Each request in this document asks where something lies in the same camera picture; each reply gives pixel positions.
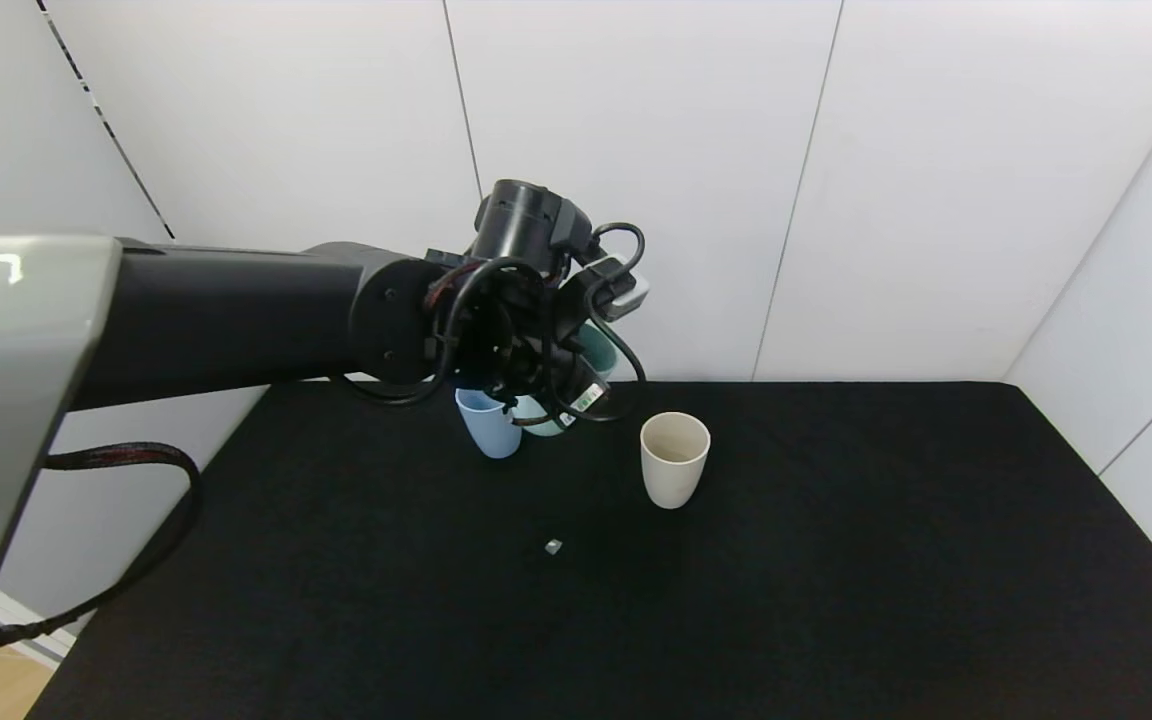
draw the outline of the label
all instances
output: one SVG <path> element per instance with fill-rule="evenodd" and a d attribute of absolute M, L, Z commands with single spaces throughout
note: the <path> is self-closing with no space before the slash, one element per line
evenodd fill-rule
<path fill-rule="evenodd" d="M 589 410 L 589 407 L 593 406 L 599 397 L 602 397 L 604 392 L 605 391 L 600 384 L 591 384 L 589 388 L 585 388 L 585 392 L 579 394 L 579 397 L 576 397 L 576 402 L 573 402 L 573 407 L 581 410 L 583 414 L 585 410 Z"/>

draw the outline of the light blue cup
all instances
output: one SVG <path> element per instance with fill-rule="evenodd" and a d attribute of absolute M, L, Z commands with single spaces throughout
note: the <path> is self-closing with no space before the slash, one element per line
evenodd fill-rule
<path fill-rule="evenodd" d="M 458 389 L 456 407 L 460 407 L 461 418 L 465 418 L 465 427 L 470 429 L 470 437 L 483 455 L 500 460 L 518 449 L 522 429 L 513 424 L 511 416 L 505 411 L 505 402 L 492 400 L 476 389 Z"/>
<path fill-rule="evenodd" d="M 616 363 L 620 361 L 620 357 L 616 355 L 616 347 L 612 344 L 612 341 L 601 331 L 588 323 L 581 325 L 576 338 L 579 340 L 581 346 L 585 347 L 585 351 L 581 353 L 581 357 L 584 357 L 585 362 L 598 373 L 598 377 L 605 381 L 612 374 L 612 370 L 616 369 Z M 513 415 L 521 420 L 541 418 L 545 415 L 545 409 L 540 407 L 540 402 L 536 401 L 536 397 L 525 395 L 518 397 L 518 406 L 513 409 Z M 563 425 L 559 425 L 555 420 L 548 420 L 548 423 L 539 425 L 526 425 L 524 427 L 526 432 L 539 437 L 558 435 L 558 433 L 563 432 Z"/>

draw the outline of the white cup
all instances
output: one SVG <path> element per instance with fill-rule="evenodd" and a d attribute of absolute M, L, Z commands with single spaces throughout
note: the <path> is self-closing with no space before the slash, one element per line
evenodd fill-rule
<path fill-rule="evenodd" d="M 687 414 L 659 414 L 643 423 L 643 484 L 666 510 L 682 507 L 700 482 L 708 456 L 708 429 Z"/>

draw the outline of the cup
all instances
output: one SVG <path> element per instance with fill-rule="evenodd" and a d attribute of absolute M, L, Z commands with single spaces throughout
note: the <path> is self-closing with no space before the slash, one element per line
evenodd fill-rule
<path fill-rule="evenodd" d="M 666 510 L 682 507 L 705 469 L 708 429 L 691 415 L 653 415 L 643 423 L 639 447 L 647 497 Z"/>
<path fill-rule="evenodd" d="M 493 400 L 484 392 L 462 388 L 456 391 L 456 407 L 460 407 L 461 418 L 465 419 L 465 427 L 470 429 L 470 437 L 483 455 L 500 460 L 518 449 L 522 429 L 513 424 L 505 402 Z"/>
<path fill-rule="evenodd" d="M 576 338 L 579 340 L 581 346 L 585 348 L 585 351 L 581 353 L 581 357 L 584 357 L 590 367 L 594 370 L 594 373 L 605 381 L 612 374 L 612 370 L 616 369 L 616 363 L 620 361 L 620 356 L 616 355 L 616 347 L 612 344 L 612 341 L 601 331 L 589 323 L 581 325 Z M 513 416 L 521 420 L 543 418 L 544 415 L 544 407 L 540 407 L 540 402 L 530 395 L 518 397 L 518 406 L 513 409 Z M 526 425 L 523 429 L 538 437 L 551 437 L 563 432 L 564 429 L 571 426 L 571 418 L 568 418 L 563 424 L 548 420 L 548 423 L 539 425 Z"/>

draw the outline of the black table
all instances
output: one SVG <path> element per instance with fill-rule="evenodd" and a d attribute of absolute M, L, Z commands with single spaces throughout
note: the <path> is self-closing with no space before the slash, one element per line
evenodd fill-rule
<path fill-rule="evenodd" d="M 492 461 L 447 396 L 271 389 L 31 717 L 1152 719 L 1152 546 L 1018 389 L 644 393 Z M 667 409 L 714 438 L 677 511 Z"/>

